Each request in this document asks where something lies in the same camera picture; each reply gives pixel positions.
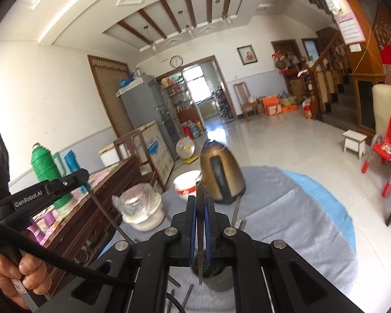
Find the refrigerator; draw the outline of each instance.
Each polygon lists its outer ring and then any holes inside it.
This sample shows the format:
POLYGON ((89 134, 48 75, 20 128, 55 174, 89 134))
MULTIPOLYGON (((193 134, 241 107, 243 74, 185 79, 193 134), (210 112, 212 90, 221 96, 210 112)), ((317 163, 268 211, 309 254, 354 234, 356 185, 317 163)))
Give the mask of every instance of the refrigerator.
POLYGON ((156 79, 143 74, 143 82, 120 95, 133 128, 137 129, 156 121, 174 160, 175 145, 184 137, 181 122, 169 98, 163 96, 156 79))

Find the clock face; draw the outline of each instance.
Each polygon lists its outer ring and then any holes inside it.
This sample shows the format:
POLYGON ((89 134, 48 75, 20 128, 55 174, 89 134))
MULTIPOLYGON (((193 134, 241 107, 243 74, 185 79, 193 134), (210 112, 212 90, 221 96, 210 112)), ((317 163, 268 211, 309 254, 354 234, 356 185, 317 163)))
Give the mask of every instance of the clock face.
POLYGON ((182 59, 182 57, 179 55, 176 55, 176 56, 172 57, 172 59, 170 61, 170 65, 173 68, 178 68, 178 67, 181 67, 183 62, 184 62, 184 60, 182 59))

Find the ceiling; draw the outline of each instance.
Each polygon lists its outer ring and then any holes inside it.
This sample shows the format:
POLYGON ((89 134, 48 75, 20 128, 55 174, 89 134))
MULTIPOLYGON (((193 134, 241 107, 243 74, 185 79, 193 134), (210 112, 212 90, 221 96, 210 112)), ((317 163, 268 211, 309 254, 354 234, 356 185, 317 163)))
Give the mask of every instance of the ceiling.
POLYGON ((186 24, 201 37, 245 26, 254 15, 281 14, 293 1, 18 0, 0 25, 0 40, 29 39, 138 63, 154 55, 152 40, 160 52, 190 41, 186 24))

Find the red children's chair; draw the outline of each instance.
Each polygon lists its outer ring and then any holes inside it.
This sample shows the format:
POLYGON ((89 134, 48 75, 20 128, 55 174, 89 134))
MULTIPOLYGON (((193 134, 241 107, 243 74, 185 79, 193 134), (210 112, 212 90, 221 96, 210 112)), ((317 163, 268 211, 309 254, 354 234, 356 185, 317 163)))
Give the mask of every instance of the red children's chair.
MULTIPOLYGON (((372 153, 375 151, 382 159, 382 163, 384 164, 386 161, 391 161, 391 117, 389 118, 389 124, 387 129, 387 135, 384 140, 382 140, 381 134, 375 134, 372 139, 371 149, 369 150, 368 157, 362 167, 362 173, 366 173, 369 167, 369 162, 372 157, 372 153)), ((387 196, 389 189, 391 188, 391 174, 389 175, 389 179, 387 184, 382 191, 382 196, 387 196)))

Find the small white stool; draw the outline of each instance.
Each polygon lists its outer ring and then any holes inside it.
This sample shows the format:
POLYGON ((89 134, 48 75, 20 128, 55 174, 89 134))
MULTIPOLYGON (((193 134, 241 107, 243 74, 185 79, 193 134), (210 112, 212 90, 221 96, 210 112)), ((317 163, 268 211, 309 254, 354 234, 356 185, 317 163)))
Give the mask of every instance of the small white stool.
POLYGON ((343 152, 346 152, 346 149, 350 149, 358 153, 359 159, 362 155, 366 153, 366 144, 365 139, 367 135, 355 132, 354 130, 349 129, 347 132, 342 134, 345 137, 345 144, 343 147, 343 152))

